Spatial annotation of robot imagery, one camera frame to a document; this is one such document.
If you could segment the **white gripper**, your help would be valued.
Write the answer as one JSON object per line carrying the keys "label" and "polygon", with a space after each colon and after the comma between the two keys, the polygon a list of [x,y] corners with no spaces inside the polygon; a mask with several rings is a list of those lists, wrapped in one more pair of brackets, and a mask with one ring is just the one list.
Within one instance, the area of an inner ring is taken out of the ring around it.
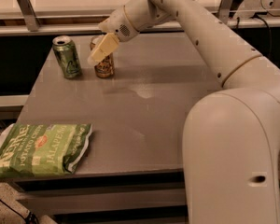
{"label": "white gripper", "polygon": [[91,53],[87,60],[90,65],[100,63],[114,52],[119,42],[127,42],[139,34],[128,20],[124,7],[113,11],[108,19],[98,24],[98,27],[108,34],[97,35],[91,39]]}

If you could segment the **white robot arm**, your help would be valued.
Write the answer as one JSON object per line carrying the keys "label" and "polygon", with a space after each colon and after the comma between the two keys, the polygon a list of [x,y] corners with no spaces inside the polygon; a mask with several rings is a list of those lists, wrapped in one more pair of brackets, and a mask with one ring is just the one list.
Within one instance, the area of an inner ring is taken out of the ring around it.
{"label": "white robot arm", "polygon": [[189,224],[280,224],[280,69],[195,0],[130,0],[99,28],[91,58],[168,18],[221,91],[189,112],[182,154]]}

